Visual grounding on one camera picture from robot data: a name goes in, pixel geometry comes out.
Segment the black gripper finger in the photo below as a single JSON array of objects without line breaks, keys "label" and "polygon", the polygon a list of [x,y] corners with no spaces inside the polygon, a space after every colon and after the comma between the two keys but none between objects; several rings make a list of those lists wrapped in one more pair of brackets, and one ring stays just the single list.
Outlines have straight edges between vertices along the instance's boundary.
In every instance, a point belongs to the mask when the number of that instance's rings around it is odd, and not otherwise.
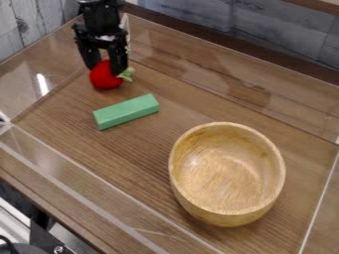
[{"label": "black gripper finger", "polygon": [[126,42],[114,42],[108,46],[109,69],[113,75],[120,75],[128,68]]},{"label": "black gripper finger", "polygon": [[90,41],[77,41],[78,51],[84,60],[84,65],[88,69],[93,69],[100,62],[98,44]]}]

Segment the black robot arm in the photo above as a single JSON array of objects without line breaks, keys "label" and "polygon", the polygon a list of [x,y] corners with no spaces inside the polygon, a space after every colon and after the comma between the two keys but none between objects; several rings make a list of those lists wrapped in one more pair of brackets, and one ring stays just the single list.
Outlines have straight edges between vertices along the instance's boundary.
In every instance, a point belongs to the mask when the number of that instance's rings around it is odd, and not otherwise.
[{"label": "black robot arm", "polygon": [[118,8],[122,0],[77,0],[84,21],[74,23],[74,41],[88,69],[101,61],[100,51],[108,54],[112,75],[120,75],[128,68],[126,36],[120,27]]}]

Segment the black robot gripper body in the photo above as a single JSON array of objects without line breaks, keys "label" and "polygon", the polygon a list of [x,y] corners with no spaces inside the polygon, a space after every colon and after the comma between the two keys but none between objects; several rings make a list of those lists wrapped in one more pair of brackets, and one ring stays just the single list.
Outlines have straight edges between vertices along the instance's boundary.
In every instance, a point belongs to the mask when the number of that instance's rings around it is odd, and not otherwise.
[{"label": "black robot gripper body", "polygon": [[72,25],[74,41],[81,54],[93,54],[98,50],[125,54],[128,48],[128,32],[117,28],[112,33],[100,35],[92,32],[84,24]]}]

